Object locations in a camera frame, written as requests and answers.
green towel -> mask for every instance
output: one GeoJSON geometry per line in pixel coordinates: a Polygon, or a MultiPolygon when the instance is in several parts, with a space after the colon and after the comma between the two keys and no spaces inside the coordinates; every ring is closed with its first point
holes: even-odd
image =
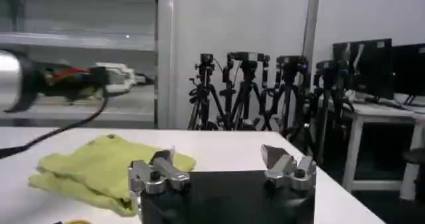
{"type": "MultiPolygon", "coordinates": [[[[127,168],[133,160],[149,162],[158,150],[117,135],[100,136],[70,155],[42,158],[40,173],[29,178],[29,185],[132,216],[136,212],[129,196],[127,168]]],[[[179,170],[191,171],[196,161],[176,153],[173,163],[179,170]]]]}

white table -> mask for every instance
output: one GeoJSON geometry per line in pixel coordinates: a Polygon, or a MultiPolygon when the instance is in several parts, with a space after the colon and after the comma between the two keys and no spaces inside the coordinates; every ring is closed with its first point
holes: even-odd
{"type": "Polygon", "coordinates": [[[385,124],[413,124],[414,113],[407,110],[399,110],[388,106],[378,104],[356,104],[353,103],[354,112],[343,111],[343,116],[352,118],[349,147],[347,150],[347,160],[342,186],[348,191],[353,190],[400,190],[401,181],[389,180],[355,180],[357,168],[357,158],[363,126],[366,123],[385,123],[385,124]]]}
{"type": "MultiPolygon", "coordinates": [[[[17,146],[52,128],[0,128],[2,147],[17,146]]],[[[59,134],[29,151],[0,160],[0,223],[51,224],[86,219],[92,223],[139,223],[138,217],[123,218],[105,209],[28,187],[38,160],[50,153],[70,153],[102,134],[115,133],[133,142],[168,148],[197,160],[195,171],[240,171],[265,169],[260,146],[284,148],[297,160],[302,154],[274,132],[190,132],[161,130],[75,129],[59,134]]],[[[383,223],[374,213],[347,193],[324,171],[317,170],[315,223],[383,223]]]]}

tripod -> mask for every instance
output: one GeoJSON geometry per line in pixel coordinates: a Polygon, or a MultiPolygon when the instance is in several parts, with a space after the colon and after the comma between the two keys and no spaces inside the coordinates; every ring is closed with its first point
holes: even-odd
{"type": "Polygon", "coordinates": [[[305,155],[308,155],[310,151],[314,160],[317,160],[317,149],[315,147],[315,138],[313,135],[315,135],[315,120],[319,107],[320,94],[320,88],[316,87],[313,92],[309,92],[303,97],[301,120],[296,126],[287,129],[288,140],[291,143],[296,142],[300,132],[303,134],[303,142],[300,150],[305,155]]]}
{"type": "Polygon", "coordinates": [[[221,90],[218,94],[224,97],[224,116],[219,115],[217,118],[217,124],[225,130],[232,129],[232,98],[233,94],[236,93],[234,84],[230,80],[230,70],[233,68],[234,61],[232,60],[231,54],[227,54],[227,65],[222,71],[222,81],[226,84],[226,88],[221,90]]]}
{"type": "Polygon", "coordinates": [[[317,150],[317,162],[318,164],[323,165],[323,153],[325,149],[326,125],[330,98],[332,97],[335,109],[335,123],[333,124],[333,128],[335,128],[336,125],[342,125],[341,117],[344,104],[347,104],[352,111],[354,111],[354,108],[348,98],[345,97],[345,89],[349,83],[347,63],[344,60],[329,60],[319,62],[316,65],[316,68],[317,73],[314,83],[317,87],[319,86],[320,77],[323,78],[323,88],[318,90],[318,97],[323,94],[323,104],[320,112],[321,129],[317,134],[317,142],[319,146],[317,150]]]}
{"type": "Polygon", "coordinates": [[[219,116],[224,118],[220,100],[218,99],[214,85],[211,84],[211,75],[213,74],[214,57],[211,54],[201,54],[201,64],[195,65],[195,69],[199,69],[199,84],[195,84],[195,79],[190,81],[196,86],[190,91],[189,102],[193,104],[191,119],[189,120],[188,130],[217,130],[216,124],[209,121],[210,100],[209,94],[212,94],[218,109],[219,116]]]}
{"type": "Polygon", "coordinates": [[[255,130],[255,123],[248,123],[249,109],[250,109],[250,95],[252,90],[260,103],[259,114],[263,114],[263,101],[264,95],[260,94],[258,85],[253,82],[255,79],[255,72],[258,67],[258,62],[262,62],[262,87],[267,86],[268,76],[268,63],[270,56],[262,53],[229,53],[230,58],[234,60],[240,60],[240,67],[244,73],[243,81],[240,83],[239,93],[236,96],[234,106],[230,115],[230,121],[232,121],[233,130],[255,130]]]}
{"type": "Polygon", "coordinates": [[[267,94],[273,98],[272,107],[270,110],[265,111],[264,113],[264,124],[261,130],[271,129],[270,119],[274,114],[278,113],[278,102],[280,97],[285,94],[284,105],[282,107],[282,114],[280,121],[278,122],[280,126],[280,133],[285,136],[286,130],[288,129],[289,123],[289,113],[290,113],[290,103],[291,103],[291,94],[294,93],[297,100],[296,113],[299,111],[299,88],[294,85],[295,77],[298,72],[303,76],[307,73],[307,61],[302,56],[279,56],[276,59],[276,80],[274,88],[267,89],[267,94]]]}

black monitor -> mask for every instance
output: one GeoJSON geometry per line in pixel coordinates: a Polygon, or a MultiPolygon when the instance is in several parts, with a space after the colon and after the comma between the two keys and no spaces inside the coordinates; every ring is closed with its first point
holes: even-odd
{"type": "Polygon", "coordinates": [[[333,58],[349,61],[349,88],[379,98],[394,98],[391,39],[333,44],[333,58]]]}
{"type": "Polygon", "coordinates": [[[425,96],[425,43],[392,48],[397,93],[425,96]]]}

silver cylinder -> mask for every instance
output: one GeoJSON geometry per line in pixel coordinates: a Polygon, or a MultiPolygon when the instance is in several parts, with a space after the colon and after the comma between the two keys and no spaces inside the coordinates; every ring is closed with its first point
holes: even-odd
{"type": "Polygon", "coordinates": [[[0,51],[0,111],[18,102],[21,93],[21,65],[15,55],[0,51]]]}
{"type": "Polygon", "coordinates": [[[291,174],[291,188],[298,191],[307,191],[314,187],[313,178],[315,175],[305,175],[303,177],[295,177],[291,174]]]}

